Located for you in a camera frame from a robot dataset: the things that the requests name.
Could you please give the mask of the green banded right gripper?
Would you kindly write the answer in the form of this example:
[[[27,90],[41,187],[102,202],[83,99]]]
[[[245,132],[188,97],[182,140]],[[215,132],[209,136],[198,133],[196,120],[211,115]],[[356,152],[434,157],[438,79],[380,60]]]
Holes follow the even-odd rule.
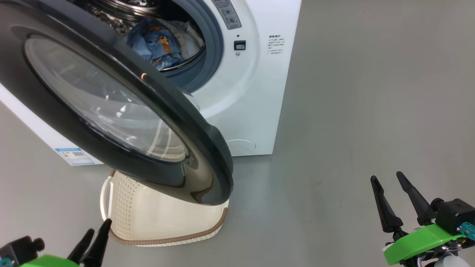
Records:
[[[420,226],[425,227],[419,228],[410,233],[404,232],[402,230],[403,222],[395,215],[393,209],[385,198],[384,189],[382,188],[378,178],[375,175],[371,176],[370,183],[373,189],[382,230],[386,233],[394,232],[394,242],[385,248],[383,252],[384,257],[390,266],[402,261],[410,260],[415,256],[433,250],[434,248],[450,241],[459,238],[466,238],[465,235],[460,234],[459,232],[457,232],[456,235],[451,235],[440,226],[433,224],[432,220],[436,218],[437,213],[430,208],[429,202],[416,189],[416,187],[413,186],[403,172],[397,171],[396,176],[402,189],[408,194],[415,212],[417,213],[417,222]]]

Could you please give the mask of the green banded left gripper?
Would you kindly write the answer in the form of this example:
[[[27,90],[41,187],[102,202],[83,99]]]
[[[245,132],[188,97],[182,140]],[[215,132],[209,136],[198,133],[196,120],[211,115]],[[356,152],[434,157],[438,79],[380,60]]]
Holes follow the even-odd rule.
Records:
[[[93,240],[95,230],[89,229],[85,232],[83,238],[77,243],[76,247],[67,258],[58,257],[50,254],[40,255],[33,260],[29,260],[20,267],[101,267],[102,261],[107,249],[109,231],[112,220],[107,218],[97,232]]]

